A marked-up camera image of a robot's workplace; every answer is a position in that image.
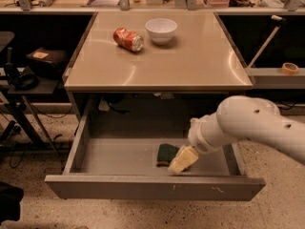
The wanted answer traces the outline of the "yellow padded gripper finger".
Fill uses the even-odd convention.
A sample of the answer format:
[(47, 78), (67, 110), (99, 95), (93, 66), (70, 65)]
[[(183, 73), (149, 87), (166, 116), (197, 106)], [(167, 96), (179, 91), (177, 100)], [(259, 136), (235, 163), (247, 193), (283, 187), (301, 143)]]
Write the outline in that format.
[(168, 170), (179, 174), (189, 168), (199, 158), (198, 152), (192, 146), (182, 146), (172, 160)]

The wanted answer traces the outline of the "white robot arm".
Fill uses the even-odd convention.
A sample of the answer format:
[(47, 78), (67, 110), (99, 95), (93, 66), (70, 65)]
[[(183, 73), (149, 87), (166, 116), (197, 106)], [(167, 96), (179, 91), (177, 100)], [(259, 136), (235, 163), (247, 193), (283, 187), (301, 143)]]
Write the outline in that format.
[(179, 174), (225, 145), (249, 140), (305, 162), (305, 124), (283, 116), (270, 100), (243, 95), (223, 100), (213, 114), (190, 120), (188, 145), (182, 146), (169, 171)]

